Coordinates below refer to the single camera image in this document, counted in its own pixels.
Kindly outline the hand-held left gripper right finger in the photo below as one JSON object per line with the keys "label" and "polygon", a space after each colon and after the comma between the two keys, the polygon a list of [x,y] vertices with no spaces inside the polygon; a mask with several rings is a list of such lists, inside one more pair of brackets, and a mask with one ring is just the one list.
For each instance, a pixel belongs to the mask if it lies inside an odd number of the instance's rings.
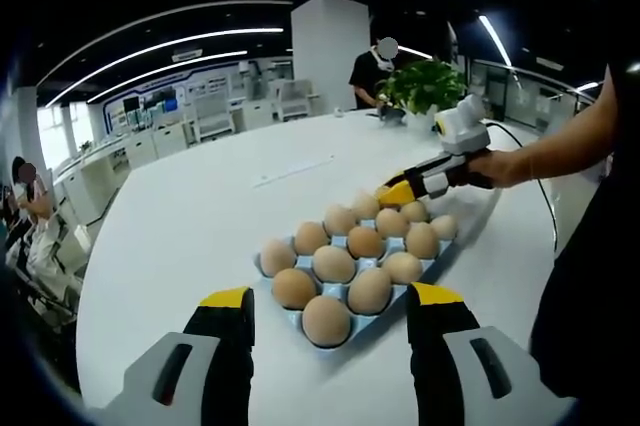
{"label": "hand-held left gripper right finger", "polygon": [[421,425],[559,425],[572,409],[525,349],[480,326],[452,290],[407,287],[407,336]]}

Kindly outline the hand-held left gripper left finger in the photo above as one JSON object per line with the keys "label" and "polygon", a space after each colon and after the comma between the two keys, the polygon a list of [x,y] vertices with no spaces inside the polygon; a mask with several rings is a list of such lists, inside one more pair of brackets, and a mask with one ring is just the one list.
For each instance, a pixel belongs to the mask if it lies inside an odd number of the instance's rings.
{"label": "hand-held left gripper left finger", "polygon": [[184,330],[165,334],[125,371],[106,425],[247,425],[254,374],[254,292],[200,302]]}

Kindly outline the person's right hand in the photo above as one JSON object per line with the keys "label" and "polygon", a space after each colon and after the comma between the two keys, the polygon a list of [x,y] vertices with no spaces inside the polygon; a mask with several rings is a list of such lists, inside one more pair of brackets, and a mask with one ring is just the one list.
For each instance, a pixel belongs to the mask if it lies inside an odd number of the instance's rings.
{"label": "person's right hand", "polygon": [[510,188],[531,179],[530,161],[524,148],[484,151],[469,161],[468,168],[471,173],[484,176],[492,186],[498,188]]}

